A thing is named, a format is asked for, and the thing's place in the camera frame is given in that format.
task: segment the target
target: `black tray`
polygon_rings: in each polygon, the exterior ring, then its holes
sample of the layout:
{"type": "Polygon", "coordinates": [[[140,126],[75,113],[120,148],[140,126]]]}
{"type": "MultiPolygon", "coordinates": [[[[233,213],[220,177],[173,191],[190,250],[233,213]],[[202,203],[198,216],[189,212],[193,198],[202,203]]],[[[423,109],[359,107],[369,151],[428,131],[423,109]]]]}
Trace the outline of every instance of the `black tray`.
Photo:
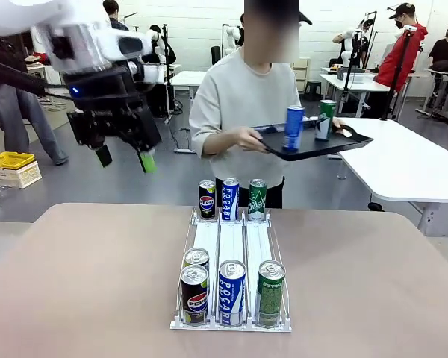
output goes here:
{"type": "Polygon", "coordinates": [[[267,150],[270,153],[288,162],[336,154],[341,151],[349,151],[350,149],[362,148],[373,141],[373,139],[368,136],[358,134],[348,125],[342,125],[341,128],[347,130],[348,134],[351,134],[349,137],[341,133],[337,133],[336,130],[338,128],[333,127],[329,140],[326,142],[319,141],[315,140],[314,127],[315,122],[305,122],[304,131],[302,132],[302,140],[300,142],[300,149],[298,151],[286,151],[282,148],[285,137],[285,125],[259,127],[255,128],[255,130],[262,135],[262,143],[267,147],[267,150]]]}

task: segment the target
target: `green can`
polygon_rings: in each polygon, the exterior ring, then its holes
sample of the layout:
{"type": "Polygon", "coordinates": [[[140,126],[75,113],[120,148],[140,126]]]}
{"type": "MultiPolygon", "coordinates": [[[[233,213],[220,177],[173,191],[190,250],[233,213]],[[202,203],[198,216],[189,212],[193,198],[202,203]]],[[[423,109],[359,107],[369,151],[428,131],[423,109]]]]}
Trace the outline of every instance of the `green can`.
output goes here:
{"type": "Polygon", "coordinates": [[[266,210],[267,184],[262,179],[253,179],[249,185],[249,207],[247,213],[250,221],[264,220],[266,210]]]}
{"type": "Polygon", "coordinates": [[[282,292],[285,280],[285,267],[269,260],[259,266],[255,317],[260,327],[279,325],[282,305],[282,292]]]}
{"type": "Polygon", "coordinates": [[[329,140],[336,108],[336,101],[329,99],[320,101],[320,116],[315,127],[315,140],[329,140]]]}

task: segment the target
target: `beige tabletop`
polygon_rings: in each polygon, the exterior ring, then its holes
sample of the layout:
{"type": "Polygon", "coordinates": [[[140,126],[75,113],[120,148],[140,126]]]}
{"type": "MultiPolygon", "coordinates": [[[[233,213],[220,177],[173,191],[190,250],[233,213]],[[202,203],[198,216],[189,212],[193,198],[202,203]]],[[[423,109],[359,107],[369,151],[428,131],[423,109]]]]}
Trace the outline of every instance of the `beige tabletop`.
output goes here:
{"type": "Polygon", "coordinates": [[[171,331],[190,214],[51,208],[0,262],[0,358],[448,358],[448,263],[390,213],[273,211],[291,334],[171,331]]]}

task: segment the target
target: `pepsi logo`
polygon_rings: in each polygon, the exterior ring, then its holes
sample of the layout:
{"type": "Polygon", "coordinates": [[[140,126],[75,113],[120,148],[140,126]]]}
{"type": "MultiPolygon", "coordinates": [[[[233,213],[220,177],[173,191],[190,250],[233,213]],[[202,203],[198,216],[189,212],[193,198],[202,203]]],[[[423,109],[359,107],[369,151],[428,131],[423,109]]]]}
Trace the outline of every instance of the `pepsi logo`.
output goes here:
{"type": "Polygon", "coordinates": [[[211,210],[214,206],[214,198],[211,196],[202,196],[199,199],[199,205],[201,205],[203,210],[211,210]]]}
{"type": "Polygon", "coordinates": [[[208,293],[203,292],[197,296],[191,297],[187,300],[189,309],[194,312],[202,312],[208,308],[208,293]]]}

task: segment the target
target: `yellow crate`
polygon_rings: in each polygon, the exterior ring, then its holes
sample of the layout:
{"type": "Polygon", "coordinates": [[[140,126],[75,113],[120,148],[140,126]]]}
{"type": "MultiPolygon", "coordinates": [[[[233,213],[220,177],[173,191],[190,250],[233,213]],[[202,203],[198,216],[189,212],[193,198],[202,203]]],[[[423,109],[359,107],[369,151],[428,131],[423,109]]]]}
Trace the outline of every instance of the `yellow crate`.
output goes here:
{"type": "Polygon", "coordinates": [[[41,178],[37,162],[30,163],[18,170],[0,168],[0,186],[24,189],[41,178]]]}
{"type": "Polygon", "coordinates": [[[0,168],[20,169],[34,160],[35,156],[33,154],[4,151],[0,153],[0,168]]]}

